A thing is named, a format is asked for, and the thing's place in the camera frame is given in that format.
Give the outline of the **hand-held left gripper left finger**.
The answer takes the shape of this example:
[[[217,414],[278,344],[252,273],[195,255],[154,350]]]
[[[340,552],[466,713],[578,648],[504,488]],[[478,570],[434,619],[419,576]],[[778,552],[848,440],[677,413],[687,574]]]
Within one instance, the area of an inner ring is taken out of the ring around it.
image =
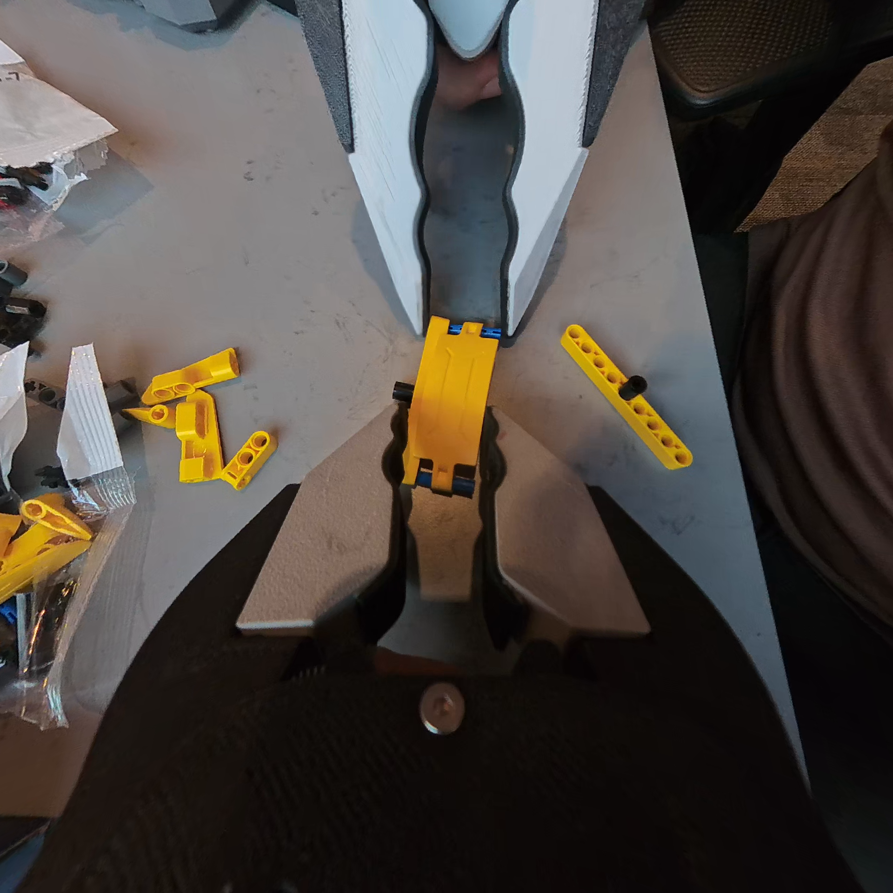
[[[406,600],[407,410],[386,408],[311,469],[238,618],[245,634],[377,641]]]

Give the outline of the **person's right hand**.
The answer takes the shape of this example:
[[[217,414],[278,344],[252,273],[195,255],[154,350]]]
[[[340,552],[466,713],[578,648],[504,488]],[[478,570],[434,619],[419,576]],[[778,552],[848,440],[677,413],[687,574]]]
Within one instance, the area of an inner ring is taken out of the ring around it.
[[[462,111],[501,93],[496,55],[486,55],[474,61],[444,56],[439,62],[437,95],[444,106]]]

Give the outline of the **long yellow nine-hole beam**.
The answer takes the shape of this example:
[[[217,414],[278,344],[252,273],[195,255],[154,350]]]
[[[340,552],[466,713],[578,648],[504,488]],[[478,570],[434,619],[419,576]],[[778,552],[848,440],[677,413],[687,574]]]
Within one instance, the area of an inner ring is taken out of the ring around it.
[[[561,344],[639,439],[668,470],[691,466],[693,454],[648,403],[646,379],[626,376],[581,326],[565,329]]]

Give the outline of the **black mesh chair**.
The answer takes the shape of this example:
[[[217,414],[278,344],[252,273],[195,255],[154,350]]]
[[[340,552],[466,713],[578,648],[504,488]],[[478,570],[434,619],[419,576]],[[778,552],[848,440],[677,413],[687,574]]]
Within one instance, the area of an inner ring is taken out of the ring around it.
[[[889,57],[892,3],[655,2],[648,28],[666,103],[698,120]]]

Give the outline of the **yellow angled beam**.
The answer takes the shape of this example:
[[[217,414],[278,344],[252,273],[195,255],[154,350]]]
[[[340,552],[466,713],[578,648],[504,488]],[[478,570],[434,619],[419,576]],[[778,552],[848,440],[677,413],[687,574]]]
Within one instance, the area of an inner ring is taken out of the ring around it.
[[[166,404],[239,375],[237,352],[234,348],[226,348],[203,360],[154,376],[141,396],[141,402],[147,407]]]

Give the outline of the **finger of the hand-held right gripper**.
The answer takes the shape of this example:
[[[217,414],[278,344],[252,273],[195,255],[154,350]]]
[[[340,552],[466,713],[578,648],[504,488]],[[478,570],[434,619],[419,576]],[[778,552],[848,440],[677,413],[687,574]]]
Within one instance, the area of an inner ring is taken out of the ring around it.
[[[348,160],[415,335],[429,317],[429,206],[421,155],[436,81],[434,25],[414,1],[341,4],[352,123]]]
[[[503,192],[503,341],[513,341],[524,325],[588,156],[584,125],[598,9],[597,1],[511,2],[501,23],[500,83],[518,124]]]

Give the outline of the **yellow curved panel blue pins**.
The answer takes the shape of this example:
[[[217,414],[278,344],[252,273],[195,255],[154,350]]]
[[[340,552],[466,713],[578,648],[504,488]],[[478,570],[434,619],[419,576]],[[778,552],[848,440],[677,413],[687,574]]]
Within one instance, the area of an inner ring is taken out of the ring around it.
[[[427,337],[427,374],[412,407],[420,414],[414,452],[432,470],[431,491],[472,497],[501,331],[432,316]]]

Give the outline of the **plastic bag of yellow parts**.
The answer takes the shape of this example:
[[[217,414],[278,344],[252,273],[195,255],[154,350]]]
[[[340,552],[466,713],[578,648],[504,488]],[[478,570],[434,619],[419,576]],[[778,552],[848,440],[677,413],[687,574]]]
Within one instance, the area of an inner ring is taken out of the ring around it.
[[[92,344],[71,351],[55,451],[61,486],[2,513],[2,626],[16,632],[2,713],[41,731],[69,725],[66,664],[137,503]]]

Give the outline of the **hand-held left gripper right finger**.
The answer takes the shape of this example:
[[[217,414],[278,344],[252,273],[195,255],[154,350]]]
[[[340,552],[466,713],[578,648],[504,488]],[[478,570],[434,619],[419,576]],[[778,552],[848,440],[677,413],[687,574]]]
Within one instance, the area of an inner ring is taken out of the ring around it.
[[[651,631],[582,479],[495,407],[482,428],[482,584],[495,646]]]

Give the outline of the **loose black connector parts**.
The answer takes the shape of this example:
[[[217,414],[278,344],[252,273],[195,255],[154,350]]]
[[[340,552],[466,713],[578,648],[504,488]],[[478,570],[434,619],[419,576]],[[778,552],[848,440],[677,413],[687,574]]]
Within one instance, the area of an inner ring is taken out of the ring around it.
[[[28,274],[15,264],[1,261],[1,346],[9,349],[34,342],[46,322],[47,306],[20,294]]]

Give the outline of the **short yellow three-hole beam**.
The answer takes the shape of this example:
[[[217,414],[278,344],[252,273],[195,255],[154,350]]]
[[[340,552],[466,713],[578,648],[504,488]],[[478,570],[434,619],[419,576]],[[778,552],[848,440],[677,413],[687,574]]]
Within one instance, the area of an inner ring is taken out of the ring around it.
[[[220,471],[220,480],[236,491],[247,487],[278,448],[274,434],[257,430],[252,433]]]

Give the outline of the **plastic bag of black parts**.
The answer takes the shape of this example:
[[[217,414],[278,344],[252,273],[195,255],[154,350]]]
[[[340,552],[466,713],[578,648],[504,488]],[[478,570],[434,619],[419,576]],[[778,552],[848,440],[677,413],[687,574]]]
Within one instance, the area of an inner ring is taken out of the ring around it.
[[[1,45],[2,207],[37,202],[56,211],[87,173],[106,162],[117,134],[100,114],[39,79]]]

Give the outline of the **grey desk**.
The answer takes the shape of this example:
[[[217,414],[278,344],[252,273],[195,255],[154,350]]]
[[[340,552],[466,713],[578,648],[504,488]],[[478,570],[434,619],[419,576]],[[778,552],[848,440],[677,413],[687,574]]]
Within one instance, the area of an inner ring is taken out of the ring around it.
[[[275,428],[242,494],[177,482],[170,432],[124,442],[138,503],[67,664],[64,730],[2,717],[2,815],[69,798],[128,663],[184,586],[285,485],[390,406],[421,341],[393,291],[298,21],[266,4],[195,35],[128,2],[2,2],[2,39],[42,80],[118,128],[106,165],[62,205],[62,230],[12,252],[50,304],[33,375],[63,384],[92,343],[101,372],[144,385],[225,347],[214,391],[229,449]],[[731,624],[801,752],[647,33],[625,61],[545,289],[491,390],[602,486]],[[693,454],[671,471],[568,355],[581,326]]]

